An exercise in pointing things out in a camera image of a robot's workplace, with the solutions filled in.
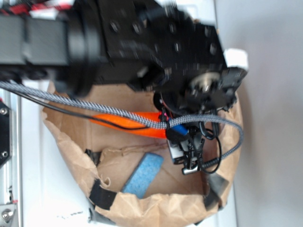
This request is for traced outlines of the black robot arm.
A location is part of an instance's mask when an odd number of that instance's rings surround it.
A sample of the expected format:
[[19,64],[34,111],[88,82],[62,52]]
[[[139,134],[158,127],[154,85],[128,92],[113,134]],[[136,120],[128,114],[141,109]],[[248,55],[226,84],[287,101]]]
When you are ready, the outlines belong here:
[[246,75],[228,65],[214,26],[154,0],[78,0],[55,20],[0,17],[2,81],[51,79],[73,97],[126,84],[191,114],[231,108]]

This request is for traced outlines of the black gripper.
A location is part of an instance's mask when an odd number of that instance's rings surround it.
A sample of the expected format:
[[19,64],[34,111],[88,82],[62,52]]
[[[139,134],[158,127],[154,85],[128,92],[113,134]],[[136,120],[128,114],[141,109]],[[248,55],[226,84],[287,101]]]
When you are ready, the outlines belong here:
[[247,71],[228,66],[214,26],[154,0],[104,1],[104,82],[154,91],[175,114],[229,110]]

